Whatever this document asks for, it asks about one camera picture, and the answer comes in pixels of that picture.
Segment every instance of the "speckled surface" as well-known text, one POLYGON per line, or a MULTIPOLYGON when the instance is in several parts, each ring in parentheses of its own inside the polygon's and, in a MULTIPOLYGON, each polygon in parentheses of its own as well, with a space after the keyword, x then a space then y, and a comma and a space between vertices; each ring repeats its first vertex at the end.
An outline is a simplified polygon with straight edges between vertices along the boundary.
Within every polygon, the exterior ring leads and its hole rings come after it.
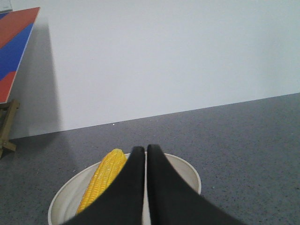
POLYGON ((113 148, 158 143, 199 172, 202 195, 249 225, 300 224, 300 94, 13 140, 0 224, 46 225, 60 187, 113 148))

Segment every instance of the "yellow corn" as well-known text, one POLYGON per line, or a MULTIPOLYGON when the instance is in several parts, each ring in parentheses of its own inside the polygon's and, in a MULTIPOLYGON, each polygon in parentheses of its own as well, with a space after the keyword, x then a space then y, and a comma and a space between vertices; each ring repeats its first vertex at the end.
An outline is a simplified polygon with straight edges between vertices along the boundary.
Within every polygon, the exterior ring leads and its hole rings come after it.
POLYGON ((108 188, 123 168, 126 160, 121 149, 114 149, 103 158, 85 190, 77 213, 87 208, 108 188))

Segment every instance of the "wooden stand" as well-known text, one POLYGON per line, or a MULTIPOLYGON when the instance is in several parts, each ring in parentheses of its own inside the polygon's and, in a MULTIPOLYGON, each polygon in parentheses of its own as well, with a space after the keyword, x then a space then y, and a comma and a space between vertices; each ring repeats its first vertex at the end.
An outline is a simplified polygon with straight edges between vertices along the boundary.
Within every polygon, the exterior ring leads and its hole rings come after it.
POLYGON ((2 126, 0 127, 0 158, 3 153, 3 148, 15 151, 16 145, 9 142, 8 135, 9 131, 11 129, 11 125, 13 123, 13 119, 15 116, 16 110, 19 108, 20 103, 13 99, 9 103, 0 104, 0 118, 3 115, 4 111, 7 111, 5 114, 4 121, 2 123, 2 126))

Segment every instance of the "bowl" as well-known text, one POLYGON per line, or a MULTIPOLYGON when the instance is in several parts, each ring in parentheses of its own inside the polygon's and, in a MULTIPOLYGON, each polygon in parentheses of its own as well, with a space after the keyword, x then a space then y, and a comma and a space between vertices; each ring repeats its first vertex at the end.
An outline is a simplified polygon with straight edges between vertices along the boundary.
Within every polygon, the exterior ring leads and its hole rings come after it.
MULTIPOLYGON (((201 181, 199 174, 197 173, 195 168, 190 163, 188 163, 180 157, 166 153, 165 155, 174 167, 174 169, 179 173, 179 175, 189 184, 189 186, 191 186, 192 189, 194 189, 200 194, 201 181)), ((83 171, 79 172, 60 188, 60 190, 54 196, 48 210, 49 225, 60 225, 76 214, 78 205, 85 192, 85 189, 87 188, 90 179, 93 176, 99 164, 100 162, 95 163, 90 167, 84 169, 83 171)), ((147 198, 146 176, 147 173, 145 173, 145 192, 142 213, 142 224, 151 225, 147 198)))

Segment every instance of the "red and blue board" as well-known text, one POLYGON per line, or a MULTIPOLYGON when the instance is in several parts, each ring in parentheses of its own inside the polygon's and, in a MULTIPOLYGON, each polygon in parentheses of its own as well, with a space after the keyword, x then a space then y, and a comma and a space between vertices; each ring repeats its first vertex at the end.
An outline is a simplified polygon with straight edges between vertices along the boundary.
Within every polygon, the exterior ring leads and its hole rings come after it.
POLYGON ((0 14, 0 103, 8 100, 39 9, 0 14))

